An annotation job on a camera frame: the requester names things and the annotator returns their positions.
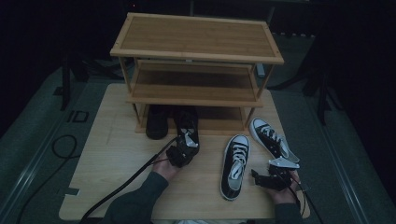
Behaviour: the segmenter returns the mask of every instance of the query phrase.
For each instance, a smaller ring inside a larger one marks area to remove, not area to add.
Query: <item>black sneaker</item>
[[[168,134],[169,105],[150,105],[148,109],[148,122],[146,135],[148,138],[158,140]]]
[[[242,134],[234,136],[225,148],[220,192],[228,201],[235,200],[241,192],[249,153],[250,143]]]
[[[284,136],[277,134],[274,129],[262,119],[253,119],[249,125],[252,137],[260,145],[266,147],[275,158],[283,157],[291,162],[299,162],[289,149]]]
[[[177,146],[167,151],[172,165],[185,166],[199,151],[198,114],[192,105],[175,106],[174,121],[177,127]]]

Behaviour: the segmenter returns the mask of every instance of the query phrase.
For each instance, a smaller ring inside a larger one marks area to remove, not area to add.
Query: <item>sneaker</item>
[[[150,105],[146,135],[150,139],[158,140],[168,134],[169,105]]]
[[[172,165],[185,166],[199,151],[198,114],[192,105],[174,107],[174,121],[177,127],[176,151],[167,151]]]
[[[250,143],[242,134],[234,136],[225,148],[220,192],[228,201],[235,200],[241,192],[249,153]]]
[[[283,157],[291,162],[299,162],[294,153],[289,149],[286,138],[277,134],[274,129],[262,119],[253,119],[249,125],[252,137],[260,145],[266,147],[275,158]]]

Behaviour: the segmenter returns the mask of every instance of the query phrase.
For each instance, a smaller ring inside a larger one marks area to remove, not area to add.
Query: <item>wooden shoe rack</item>
[[[264,21],[140,13],[127,15],[110,55],[120,59],[142,133],[155,104],[196,105],[200,134],[248,134],[254,109],[265,105],[268,78],[284,62]],[[125,65],[130,57],[132,79]],[[256,63],[267,68],[260,87]],[[171,118],[168,123],[174,132]]]

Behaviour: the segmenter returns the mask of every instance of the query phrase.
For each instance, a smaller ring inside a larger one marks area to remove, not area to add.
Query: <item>dark sleeve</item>
[[[295,203],[280,203],[275,206],[276,224],[303,224],[300,210]]]
[[[111,203],[100,223],[150,223],[152,208],[166,187],[168,182],[163,176],[155,172],[149,173],[139,189],[126,193]]]

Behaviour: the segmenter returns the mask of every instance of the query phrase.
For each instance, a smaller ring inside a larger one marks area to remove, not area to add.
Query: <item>top shelf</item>
[[[128,13],[112,56],[282,64],[265,21]]]

